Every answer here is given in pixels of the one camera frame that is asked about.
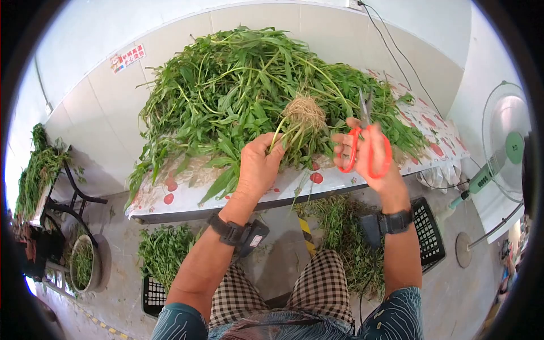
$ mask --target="table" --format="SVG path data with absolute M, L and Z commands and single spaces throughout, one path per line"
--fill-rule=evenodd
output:
M 387 73 L 368 69 L 367 72 L 375 78 L 387 80 L 395 99 L 406 93 L 414 97 L 415 103 L 412 106 L 398 104 L 401 111 L 398 118 L 403 124 L 418 128 L 431 143 L 419 160 L 405 157 L 400 162 L 397 159 L 401 175 L 406 176 L 470 156 L 453 122 L 443 121 L 423 99 Z M 211 198 L 199 204 L 213 181 L 224 171 L 202 168 L 209 159 L 191 159 L 187 169 L 176 176 L 174 171 L 183 157 L 169 160 L 157 175 L 154 185 L 151 184 L 150 174 L 144 177 L 125 214 L 139 223 L 153 224 L 202 219 L 220 210 L 230 199 L 229 196 L 220 200 Z M 320 156 L 314 159 L 312 170 L 287 168 L 280 171 L 273 186 L 259 201 L 256 210 L 347 193 L 367 186 L 366 181 L 356 172 L 343 174 L 330 159 Z
M 51 199 L 51 194 L 53 193 L 53 188 L 55 186 L 55 183 L 57 182 L 58 176 L 60 175 L 60 172 L 59 172 L 57 174 L 57 176 L 55 177 L 55 180 L 53 181 L 53 184 L 48 185 L 48 186 L 46 186 L 44 188 L 44 190 L 43 190 L 43 192 L 41 194 L 41 198 L 38 201 L 38 206 L 36 208 L 36 212 L 34 213 L 34 216 L 33 216 L 32 220 L 30 221 L 30 224 L 32 224 L 32 225 L 34 225 L 36 227 L 43 227 L 43 226 L 45 226 L 45 220 L 48 219 L 53 224 L 55 229 L 57 229 L 59 232 L 61 232 L 59 225 L 57 224 L 55 219 L 49 214 L 49 211 L 54 210 L 54 211 L 59 211 L 59 212 L 63 212 L 63 213 L 68 213 L 68 214 L 74 216 L 76 218 L 76 220 L 83 226 L 83 228 L 85 229 L 85 233 L 91 239 L 92 245 L 94 247 L 98 248 L 98 243 L 96 242 L 95 238 L 92 236 L 92 234 L 91 234 L 89 228 L 87 227 L 87 224 L 85 223 L 85 221 L 83 221 L 83 218 L 82 218 L 83 210 L 85 209 L 85 205 L 86 205 L 87 202 L 95 202 L 95 203 L 106 204 L 106 203 L 108 203 L 108 200 L 100 199 L 100 198 L 96 198 L 96 197 L 91 197 L 91 196 L 87 196 L 87 195 L 83 194 L 81 192 L 81 190 L 77 187 L 76 181 L 74 181 L 74 179 L 72 177 L 72 172 L 70 171 L 70 167 L 69 167 L 69 165 L 68 165 L 68 163 L 66 161 L 64 161 L 63 166 L 64 166 L 64 171 L 66 172 L 66 175 L 68 177 L 68 180 L 70 181 L 70 185 L 72 186 L 72 188 L 74 190 L 73 195 L 72 195 L 72 200 L 70 201 L 70 205 L 59 204 L 59 203 L 56 203 L 55 201 L 53 201 L 53 199 Z M 81 199 L 82 199 L 81 206 L 79 207 L 79 213 L 77 213 L 73 209 L 74 205 L 76 204 L 76 200 L 78 199 L 78 197 L 81 197 Z

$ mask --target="black wrist strap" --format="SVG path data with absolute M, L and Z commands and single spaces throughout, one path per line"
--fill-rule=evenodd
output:
M 402 210 L 396 214 L 378 214 L 380 234 L 398 234 L 408 230 L 413 222 L 413 210 Z
M 219 241 L 228 245 L 236 246 L 240 243 L 244 228 L 234 222 L 224 222 L 217 213 L 210 215 L 208 224 L 220 235 Z

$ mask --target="checkered shorts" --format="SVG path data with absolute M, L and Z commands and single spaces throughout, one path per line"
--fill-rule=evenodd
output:
M 312 312 L 355 325 L 344 266 L 335 251 L 322 250 L 311 259 L 297 279 L 286 309 Z M 235 263 L 228 268 L 213 295 L 208 327 L 226 325 L 268 310 L 266 302 Z

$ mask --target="yellow black tape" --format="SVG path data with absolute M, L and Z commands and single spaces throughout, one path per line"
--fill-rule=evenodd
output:
M 308 253 L 310 253 L 310 257 L 314 257 L 314 255 L 316 254 L 316 246 L 313 243 L 312 233 L 310 232 L 310 227 L 308 226 L 308 222 L 299 218 L 299 223 L 300 223 L 300 228 L 302 229 L 302 235 L 304 235 L 304 243 L 306 243 L 306 248 L 308 249 Z
M 79 308 L 79 311 L 84 313 L 85 316 L 87 316 L 89 319 L 91 319 L 91 321 L 94 323 L 94 324 L 97 324 L 99 325 L 101 328 L 104 328 L 106 330 L 108 330 L 108 332 L 110 332 L 111 334 L 116 334 L 116 335 L 119 335 L 122 339 L 125 339 L 125 340 L 135 340 L 134 338 L 126 335 L 125 333 L 123 332 L 120 332 L 118 331 L 117 329 L 111 327 L 111 326 L 108 326 L 107 324 L 105 324 L 104 322 L 102 321 L 99 321 L 97 318 L 95 318 L 94 316 L 92 316 L 91 314 L 87 313 L 86 311 L 83 310 L 83 308 L 79 307 L 75 302 L 74 304 L 76 305 L 77 308 Z

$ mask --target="wrist-mounted device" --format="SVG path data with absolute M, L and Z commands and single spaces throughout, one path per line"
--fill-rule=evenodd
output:
M 234 222 L 224 222 L 217 213 L 208 218 L 208 224 L 219 234 L 219 241 L 227 245 L 238 246 L 242 252 L 250 252 L 268 235 L 268 227 L 254 220 L 240 226 Z
M 381 212 L 359 217 L 359 226 L 364 230 L 365 238 L 371 247 L 377 249 L 380 238 L 385 234 L 398 234 L 408 230 L 413 222 L 413 210 L 402 210 L 395 214 Z

